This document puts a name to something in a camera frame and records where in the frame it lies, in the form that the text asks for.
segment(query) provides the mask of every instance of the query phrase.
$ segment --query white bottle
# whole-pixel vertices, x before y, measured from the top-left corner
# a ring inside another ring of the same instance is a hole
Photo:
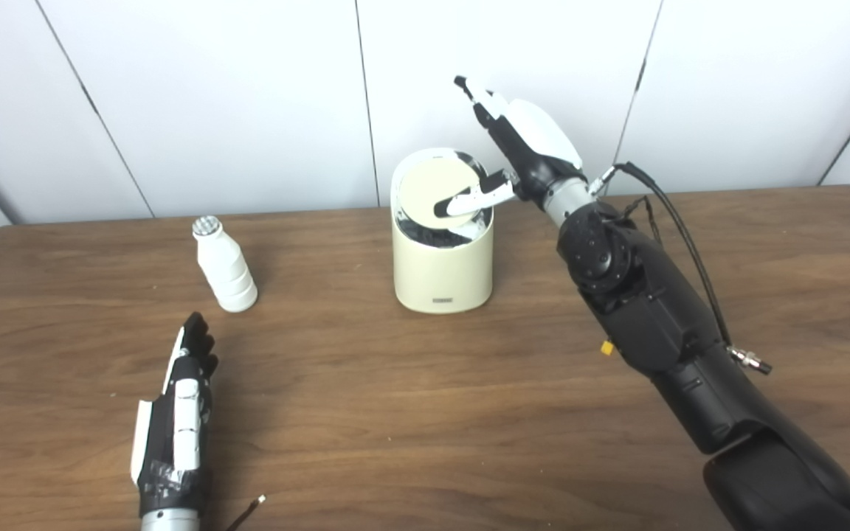
[[[198,265],[215,292],[218,305],[227,312],[243,312],[258,299],[242,249],[222,228],[214,215],[203,215],[192,224],[198,240]]]

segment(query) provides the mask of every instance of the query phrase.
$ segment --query container lid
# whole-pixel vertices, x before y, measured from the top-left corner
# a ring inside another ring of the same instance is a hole
[[[478,174],[456,157],[416,162],[398,184],[398,205],[412,221],[429,229],[452,229],[472,221],[473,212],[451,218],[435,215],[435,203],[478,185]]]

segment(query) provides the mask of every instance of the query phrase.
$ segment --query wire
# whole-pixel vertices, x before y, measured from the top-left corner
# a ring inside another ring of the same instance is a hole
[[[241,524],[243,524],[243,522],[245,520],[247,520],[247,517],[250,517],[251,513],[253,513],[254,510],[256,510],[256,508],[259,507],[259,505],[263,504],[264,500],[266,500],[266,499],[267,499],[267,496],[264,496],[262,494],[262,495],[258,496],[257,498],[255,498],[253,501],[251,501],[251,503],[249,504],[249,508],[247,508],[245,510],[245,512],[243,512],[241,514],[241,516],[236,518],[235,521],[232,522],[232,525],[229,525],[229,528],[227,528],[225,531],[236,531],[239,528],[239,526]]]
[[[658,242],[659,246],[664,246],[664,244],[661,243],[661,231],[658,231],[658,224],[654,222],[654,208],[652,208],[651,201],[648,201],[647,195],[642,195],[640,198],[635,199],[632,204],[625,207],[625,210],[621,213],[621,217],[624,219],[628,219],[628,217],[632,215],[632,212],[634,212],[635,209],[638,208],[638,205],[640,205],[641,203],[645,203],[645,209],[648,212],[648,225],[650,225],[652,228],[652,236],[654,236],[654,241]]]
[[[674,205],[671,204],[671,199],[668,199],[668,196],[657,185],[657,182],[654,182],[654,179],[638,168],[638,166],[635,166],[631,162],[625,162],[625,164],[617,164],[615,167],[624,171],[628,175],[631,175],[641,182],[641,184],[647,186],[657,196],[657,198],[661,200],[661,204],[663,204],[665,209],[668,210],[668,214],[671,215],[671,219],[674,219],[674,225],[677,226],[677,231],[680,232],[681,238],[684,239],[685,245],[688,246],[688,252],[691,253],[691,259],[694,260],[697,273],[701,276],[701,283],[704,285],[704,292],[708,294],[708,301],[711,303],[711,310],[714,313],[715,320],[717,320],[717,327],[719,328],[723,342],[728,345],[732,345],[733,342],[730,340],[730,333],[726,328],[726,321],[723,319],[723,312],[719,306],[717,295],[714,293],[714,286],[711,283],[711,277],[708,276],[708,270],[704,268],[704,262],[701,260],[701,254],[697,251],[697,246],[694,245],[694,239],[691,239],[691,233],[688,232],[688,226],[685,225],[681,216],[677,214],[677,209],[675,209]]]

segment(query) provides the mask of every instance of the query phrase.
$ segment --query wooden table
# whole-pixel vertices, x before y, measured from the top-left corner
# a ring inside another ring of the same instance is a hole
[[[751,378],[850,473],[850,187],[674,202],[735,340],[775,366]],[[138,527],[136,403],[192,310],[222,359],[203,528],[262,492],[243,529],[728,528],[706,458],[599,353],[545,215],[499,208],[494,295],[455,316],[395,300],[388,216],[226,216],[260,287],[240,315],[215,304],[189,219],[0,229],[0,529]]]

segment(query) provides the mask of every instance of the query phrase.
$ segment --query robotic arm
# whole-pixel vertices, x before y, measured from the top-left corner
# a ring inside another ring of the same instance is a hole
[[[209,500],[209,379],[218,358],[208,332],[200,313],[189,316],[176,336],[161,395],[139,402],[131,478],[139,488],[142,531],[198,531]]]
[[[645,375],[704,454],[704,480],[738,531],[850,530],[850,477],[747,379],[768,373],[725,330],[661,246],[598,199],[616,171],[651,181],[627,162],[587,181],[581,158],[545,111],[507,103],[455,78],[478,122],[516,171],[435,205],[459,215],[516,195],[557,226],[570,279],[625,362]]]

